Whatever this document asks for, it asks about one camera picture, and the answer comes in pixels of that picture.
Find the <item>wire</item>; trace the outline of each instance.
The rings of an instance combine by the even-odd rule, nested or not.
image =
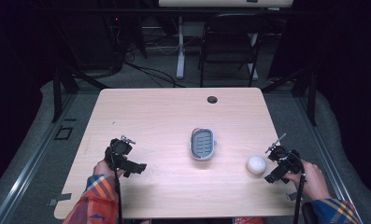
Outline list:
[[[196,85],[195,87],[199,87],[200,86],[200,83],[198,83],[198,82],[191,82],[191,81],[177,81],[176,83],[177,84],[179,84],[179,83],[194,84],[194,85]]]
[[[118,222],[119,224],[123,223],[123,214],[121,212],[121,182],[119,182],[119,177],[118,177],[118,167],[116,167],[116,162],[113,159],[113,152],[112,152],[112,146],[110,147],[110,158],[111,158],[111,163],[113,165],[113,173],[115,174],[115,190],[116,193],[118,194]]]
[[[301,179],[299,181],[298,191],[296,192],[295,211],[294,211],[294,214],[293,214],[293,224],[297,224],[298,219],[299,219],[299,208],[301,206],[302,191],[304,190],[306,174],[305,174],[305,167],[304,167],[304,164],[302,163],[301,159],[299,159],[296,155],[294,155],[291,152],[289,152],[289,154],[293,155],[296,159],[298,159],[299,164],[301,166]]]
[[[155,45],[157,48],[150,48],[150,49],[158,49],[161,53],[166,54],[166,55],[175,53],[178,50],[178,48],[179,48],[179,45],[172,46],[172,47],[171,46],[170,47],[161,47],[161,46],[159,46],[156,43],[154,43],[153,45]],[[163,48],[175,48],[175,49],[174,50],[171,50],[169,52],[165,52],[164,50],[162,50]]]
[[[136,60],[136,52],[138,52],[138,48],[133,48],[133,49],[129,49],[127,50],[127,53],[126,53],[126,59],[130,62],[133,62]]]
[[[167,73],[165,73],[163,71],[160,71],[160,70],[157,70],[157,69],[153,69],[153,68],[147,68],[147,67],[138,66],[138,65],[135,65],[133,63],[128,63],[128,62],[124,62],[124,64],[127,64],[127,65],[133,67],[134,69],[139,70],[139,71],[145,73],[147,76],[149,76],[160,87],[162,87],[162,85],[160,83],[158,83],[154,79],[154,77],[159,78],[159,79],[161,79],[161,80],[163,80],[165,82],[168,82],[168,83],[173,84],[173,88],[176,88],[176,87],[185,88],[185,86],[179,85],[169,74],[167,74]]]
[[[161,39],[161,38],[165,38],[166,35],[164,35],[162,33],[162,28],[161,27],[158,27],[158,28],[152,28],[152,31],[149,33],[149,34],[144,34],[144,36],[150,36],[150,37],[155,37],[155,36],[159,36],[158,37],[158,40]]]

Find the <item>desk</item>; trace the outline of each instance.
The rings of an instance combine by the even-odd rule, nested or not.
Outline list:
[[[293,0],[258,0],[257,3],[247,2],[247,0],[159,0],[160,7],[291,7]],[[183,20],[178,19],[178,64],[177,78],[184,78],[185,69],[185,49],[183,42]],[[249,64],[249,70],[252,69],[252,64]]]
[[[216,104],[207,101],[215,96]],[[210,128],[217,140],[209,161],[189,149],[193,129]],[[84,191],[86,179],[113,138],[136,141],[130,161],[146,163],[141,174],[121,177],[123,218],[291,216],[293,184],[268,184],[246,168],[278,138],[259,89],[103,90],[78,148],[54,215],[63,219]]]

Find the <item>plaid shirt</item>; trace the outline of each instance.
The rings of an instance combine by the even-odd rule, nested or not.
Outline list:
[[[114,177],[92,175],[86,190],[64,220],[64,224],[115,223],[118,217],[118,195]]]
[[[338,199],[312,202],[320,224],[349,223],[360,221],[354,215],[354,206]],[[92,175],[87,180],[86,190],[63,224],[115,223],[118,217],[118,196],[115,192],[114,177]]]
[[[359,219],[354,214],[351,202],[338,199],[316,200],[311,203],[313,210],[319,218],[320,224],[349,223],[358,224]]]

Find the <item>gray carpet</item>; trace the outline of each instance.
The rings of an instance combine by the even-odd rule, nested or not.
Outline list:
[[[259,79],[253,82],[254,87],[262,88],[269,84],[266,75],[277,43],[278,38],[275,36],[270,36],[265,40],[257,67]],[[149,49],[148,54],[148,59],[144,59],[136,52],[134,57],[129,59],[134,59],[132,62],[134,64],[159,69],[171,77],[175,76],[177,53],[164,54],[157,49]],[[197,60],[198,47],[189,46],[186,51],[185,78],[179,80],[179,84],[186,87],[198,87]],[[218,80],[206,81],[207,87],[247,86],[248,84],[248,81],[244,79],[226,80],[228,74],[231,74],[231,77],[247,77],[245,66],[241,71],[237,71],[237,66],[221,66],[218,69],[217,66],[211,66],[207,68],[207,71],[210,74],[221,74],[217,75],[220,78]],[[170,83],[156,79],[159,83],[157,84],[150,77],[127,65],[118,74],[98,80],[113,88],[169,88],[172,86]],[[83,80],[78,80],[78,84],[81,90],[77,95],[68,95],[63,91],[66,110],[55,124],[50,123],[53,118],[52,85],[48,83],[41,89],[44,101],[36,120],[0,180],[0,215],[5,215],[0,220],[7,223],[61,222],[53,216],[54,206],[47,206],[47,203],[49,199],[55,198],[61,193],[98,96],[98,90],[95,87]],[[303,159],[317,163],[327,173],[332,195],[350,197],[355,203],[363,223],[371,223],[371,192],[364,187],[343,153],[340,133],[329,104],[322,95],[318,94],[316,105],[318,126],[311,127],[308,120],[305,119],[304,100],[292,98],[288,92],[291,85],[291,83],[286,84],[277,91],[264,95],[278,135],[287,134],[281,141],[282,145],[288,149],[298,150]],[[60,128],[72,129],[67,140],[54,140],[57,137],[67,137],[67,133],[63,130],[60,132]],[[321,142],[316,140],[319,137],[323,139],[323,146],[329,152],[340,178],[335,175],[331,176],[329,167],[326,167],[326,158],[321,152]],[[39,155],[41,160],[35,167],[36,171],[29,176],[31,182],[25,186],[25,191],[20,191],[19,200],[14,203],[8,202],[7,196],[16,180],[21,177],[21,171],[28,167],[27,162],[40,148],[44,149],[44,153]],[[343,183],[344,187],[338,187],[337,181]],[[292,223],[292,220],[292,217],[270,217],[267,222],[280,224]]]

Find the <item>floor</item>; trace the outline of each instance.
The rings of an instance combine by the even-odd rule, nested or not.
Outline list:
[[[154,43],[153,46],[148,45],[148,59],[142,57],[139,52],[134,52],[127,55],[127,62],[158,69],[181,86],[197,88],[199,83],[197,38],[187,39],[185,77],[181,80],[175,79],[178,59],[176,42],[172,39],[165,41]],[[264,39],[257,67],[259,77],[253,82],[253,87],[263,88],[271,83],[266,77],[278,42],[279,35],[267,36]],[[213,79],[205,82],[206,87],[246,87],[248,81],[244,78],[248,76],[247,67],[244,66],[241,70],[237,70],[237,67],[207,67],[206,73]],[[101,76],[105,71],[88,71],[88,75],[112,88],[173,86],[172,81],[158,78],[167,75],[152,71],[154,74],[152,76],[141,70],[124,65],[119,73],[111,76]],[[237,80],[229,80],[229,77],[236,77]],[[48,204],[51,203],[51,199],[56,199],[61,194],[99,92],[84,80],[77,79],[77,83],[80,86],[78,94],[67,94],[63,90],[64,113],[55,123],[50,122],[53,117],[52,83],[41,89],[44,100],[36,120],[0,181],[0,223],[61,222],[53,216],[54,205]],[[329,104],[318,94],[316,104],[318,126],[310,125],[305,114],[306,101],[303,97],[291,96],[289,90],[292,85],[291,82],[287,83],[264,95],[278,135],[287,134],[282,144],[288,148],[298,149],[302,158],[318,164],[327,174],[331,193],[338,198],[352,200],[364,223],[371,223],[371,194],[360,184],[361,181],[346,160],[340,145],[340,133],[335,116]],[[70,128],[72,132],[63,140],[59,134],[65,127]],[[270,217],[267,223],[290,223],[292,220],[292,217]]]

